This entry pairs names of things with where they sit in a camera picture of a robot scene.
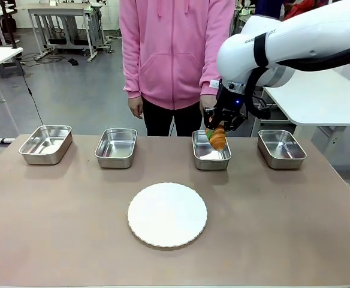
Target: white label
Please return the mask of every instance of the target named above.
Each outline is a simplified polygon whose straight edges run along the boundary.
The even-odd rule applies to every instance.
[[[210,87],[211,87],[211,88],[215,88],[215,89],[219,89],[219,81],[217,81],[217,80],[211,80],[211,81],[210,81]]]

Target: floor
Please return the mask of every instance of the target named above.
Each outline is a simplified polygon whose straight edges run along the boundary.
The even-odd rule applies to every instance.
[[[24,49],[23,56],[38,51],[31,29],[19,29],[17,37],[20,39],[18,46]],[[45,124],[70,125],[75,134],[101,135],[106,128],[123,127],[134,128],[139,135],[146,135],[144,122],[131,115],[127,94],[123,92],[120,40],[114,40],[113,49],[112,54],[100,52],[91,63],[86,62],[87,57],[76,53],[61,54],[65,57],[61,62],[24,67],[25,79]],[[70,58],[76,59],[79,66],[72,66],[67,61]],[[0,77],[0,87],[21,134],[31,133],[41,125],[22,76]],[[278,118],[280,113],[273,112]],[[250,117],[229,136],[248,137],[253,122]],[[293,125],[262,128],[294,131]],[[15,136],[4,105],[0,104],[0,137]],[[350,170],[336,169],[345,179],[350,179]]]

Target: empty metal container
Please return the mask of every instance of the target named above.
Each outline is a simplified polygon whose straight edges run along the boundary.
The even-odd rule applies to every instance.
[[[259,131],[258,147],[272,169],[298,169],[307,154],[285,130]]]
[[[103,168],[131,167],[137,134],[134,129],[105,130],[95,150],[99,165]]]
[[[19,148],[19,153],[29,164],[58,164],[73,141],[71,130],[65,125],[40,126]]]
[[[222,151],[215,150],[203,130],[192,134],[195,167],[199,170],[225,170],[231,159],[231,151],[226,142]]]

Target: hoodie sleeve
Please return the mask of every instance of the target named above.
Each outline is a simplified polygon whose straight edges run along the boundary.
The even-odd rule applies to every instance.
[[[138,10],[135,0],[123,0],[119,4],[120,30],[122,31],[124,91],[128,98],[140,96],[138,63],[140,55],[140,34]]]
[[[219,80],[216,58],[219,48],[230,34],[235,0],[210,0],[206,31],[206,51],[203,73],[200,79],[201,95],[215,95],[218,90],[210,87],[211,80]]]

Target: bread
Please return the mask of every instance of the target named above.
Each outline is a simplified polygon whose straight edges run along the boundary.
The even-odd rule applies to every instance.
[[[216,127],[216,129],[213,130],[213,134],[209,140],[211,146],[214,147],[214,149],[222,151],[225,148],[226,143],[224,127],[222,125]]]

